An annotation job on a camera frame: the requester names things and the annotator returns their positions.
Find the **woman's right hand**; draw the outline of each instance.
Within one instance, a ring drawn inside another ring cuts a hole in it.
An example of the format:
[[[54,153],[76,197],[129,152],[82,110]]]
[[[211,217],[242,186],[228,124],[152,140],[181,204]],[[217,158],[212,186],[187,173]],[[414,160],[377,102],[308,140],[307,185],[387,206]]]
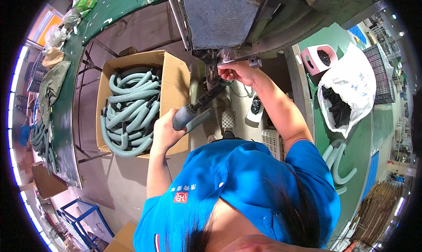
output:
[[[224,80],[238,80],[252,88],[256,85],[257,78],[263,73],[260,69],[252,69],[247,60],[218,65],[217,68],[218,74]]]

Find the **green workbench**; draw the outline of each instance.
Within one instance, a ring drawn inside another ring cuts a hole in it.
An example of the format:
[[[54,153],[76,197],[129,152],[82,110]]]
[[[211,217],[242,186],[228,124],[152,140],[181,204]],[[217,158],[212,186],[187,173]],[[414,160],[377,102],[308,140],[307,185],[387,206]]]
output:
[[[300,51],[303,51],[309,46],[328,44],[334,49],[340,59],[347,51],[350,42],[356,44],[361,50],[366,48],[364,44],[356,43],[353,36],[351,36],[347,30],[342,29],[338,24],[334,23],[330,27],[323,28],[311,37],[299,42],[298,46]],[[330,142],[335,139],[344,139],[344,137],[341,133],[332,132],[327,127],[319,107],[317,88],[310,79],[308,80],[308,83],[313,112],[312,117],[314,120],[314,142],[318,151],[322,154]],[[336,186],[336,189],[346,186],[347,191],[340,195],[341,213],[332,239],[335,239],[335,237],[340,235],[346,224],[354,217],[360,204],[372,157],[372,126],[373,120],[371,112],[371,114],[367,115],[359,121],[359,123],[353,126],[346,139],[347,146],[344,155],[341,158],[338,173],[340,177],[343,178],[353,168],[357,168],[357,172],[346,184]]]
[[[76,35],[72,33],[70,39],[64,44],[64,60],[70,61],[71,65],[67,71],[60,95],[52,106],[51,130],[53,140],[51,144],[60,168],[57,175],[65,180],[69,186],[82,188],[79,163],[103,156],[103,154],[94,157],[89,156],[75,144],[74,137],[73,101],[77,78],[82,73],[79,71],[79,68],[83,61],[87,43],[101,33],[105,27],[119,21],[126,15],[145,6],[165,1],[98,0],[98,3],[78,25],[78,33]],[[87,159],[78,160],[76,150],[81,151]]]
[[[104,28],[145,6],[156,5],[167,0],[98,0],[85,17],[87,20],[82,45],[97,36]]]

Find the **gray plastic crate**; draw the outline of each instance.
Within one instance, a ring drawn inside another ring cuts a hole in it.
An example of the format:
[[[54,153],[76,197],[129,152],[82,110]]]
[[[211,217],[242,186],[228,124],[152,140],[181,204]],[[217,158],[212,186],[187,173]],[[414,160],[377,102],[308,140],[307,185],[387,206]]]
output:
[[[377,82],[374,104],[381,105],[395,102],[394,84],[387,78],[387,72],[385,71],[385,66],[377,45],[363,50],[363,53],[371,64]]]

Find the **worker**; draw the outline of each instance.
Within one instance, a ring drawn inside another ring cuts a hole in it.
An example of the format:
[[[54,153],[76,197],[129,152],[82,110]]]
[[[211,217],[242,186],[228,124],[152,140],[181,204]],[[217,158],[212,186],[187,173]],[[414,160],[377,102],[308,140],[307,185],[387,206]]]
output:
[[[256,91],[283,139],[285,161],[273,158],[264,144],[226,132],[223,139],[190,152],[172,180],[166,152],[186,130],[173,129],[177,110],[171,109],[154,125],[147,200],[133,237],[135,250],[323,248],[340,215],[340,199],[302,114],[247,61],[220,65],[218,73]]]

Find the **white plastic bag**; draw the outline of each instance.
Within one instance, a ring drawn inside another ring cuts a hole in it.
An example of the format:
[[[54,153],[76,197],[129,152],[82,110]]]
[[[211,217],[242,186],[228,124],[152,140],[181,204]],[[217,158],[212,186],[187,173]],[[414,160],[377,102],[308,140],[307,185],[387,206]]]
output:
[[[53,25],[45,33],[45,45],[43,55],[46,55],[52,47],[58,47],[66,39],[66,32],[61,31],[57,25]]]
[[[63,24],[66,29],[71,30],[74,26],[77,26],[81,22],[81,14],[78,9],[70,9],[63,17]]]
[[[350,122],[335,128],[331,103],[322,96],[322,86],[332,88],[351,107]],[[347,52],[331,67],[318,84],[318,101],[328,128],[347,138],[352,126],[371,112],[377,90],[377,82],[371,64],[365,54],[350,43]]]

